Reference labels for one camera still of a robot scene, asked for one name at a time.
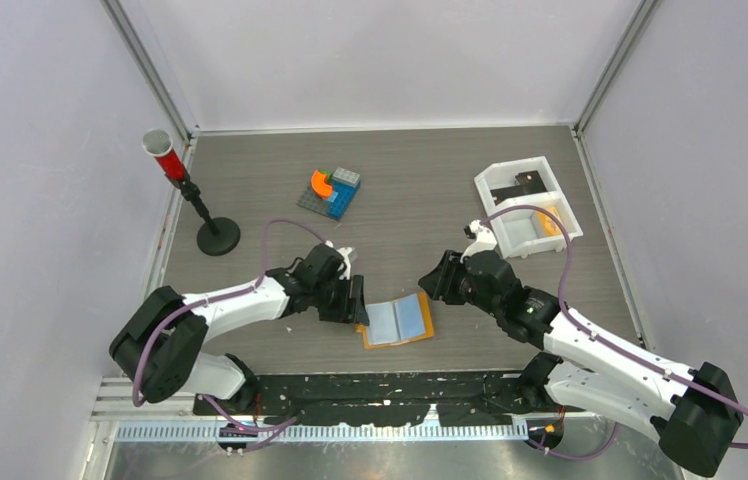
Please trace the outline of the orange leather card holder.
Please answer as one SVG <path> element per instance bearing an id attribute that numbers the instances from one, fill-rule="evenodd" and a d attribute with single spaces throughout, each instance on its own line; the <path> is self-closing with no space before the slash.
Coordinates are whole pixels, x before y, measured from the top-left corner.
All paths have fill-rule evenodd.
<path id="1" fill-rule="evenodd" d="M 365 349 L 400 346 L 434 336 L 430 299 L 417 292 L 366 306 L 369 324 L 357 325 Z"/>

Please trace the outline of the black credit card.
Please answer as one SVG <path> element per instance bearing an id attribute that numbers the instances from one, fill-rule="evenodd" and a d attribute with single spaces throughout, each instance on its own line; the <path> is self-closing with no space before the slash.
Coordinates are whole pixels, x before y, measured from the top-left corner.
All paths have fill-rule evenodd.
<path id="1" fill-rule="evenodd" d="M 528 196 L 546 193 L 547 187 L 537 170 L 518 173 L 514 177 L 517 196 Z"/>
<path id="2" fill-rule="evenodd" d="M 490 190 L 490 194 L 495 205 L 499 205 L 508 199 L 528 196 L 535 193 L 536 191 L 533 187 L 523 185 L 507 186 Z"/>

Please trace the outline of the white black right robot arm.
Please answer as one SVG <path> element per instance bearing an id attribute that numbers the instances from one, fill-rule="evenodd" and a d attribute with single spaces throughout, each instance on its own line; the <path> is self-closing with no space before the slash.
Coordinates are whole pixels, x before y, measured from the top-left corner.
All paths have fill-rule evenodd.
<path id="1" fill-rule="evenodd" d="M 553 403 L 599 414 L 658 444 L 675 464 L 712 478 L 744 416 L 711 392 L 737 400 L 728 374 L 660 359 L 600 328 L 554 295 L 525 286 L 494 251 L 464 258 L 446 251 L 418 281 L 433 300 L 470 304 L 537 354 L 522 372 L 521 397 L 534 410 Z"/>

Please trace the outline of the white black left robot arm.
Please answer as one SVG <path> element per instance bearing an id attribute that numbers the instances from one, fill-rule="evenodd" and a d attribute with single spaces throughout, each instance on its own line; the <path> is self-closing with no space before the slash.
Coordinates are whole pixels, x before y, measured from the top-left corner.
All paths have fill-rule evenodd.
<path id="1" fill-rule="evenodd" d="M 204 345 L 228 332 L 314 309 L 321 321 L 368 325 L 364 278 L 351 272 L 357 252 L 330 242 L 314 246 L 288 267 L 208 294 L 154 290 L 109 346 L 133 381 L 140 401 L 155 404 L 178 393 L 201 395 L 234 414 L 256 404 L 256 375 L 233 354 L 210 355 Z"/>

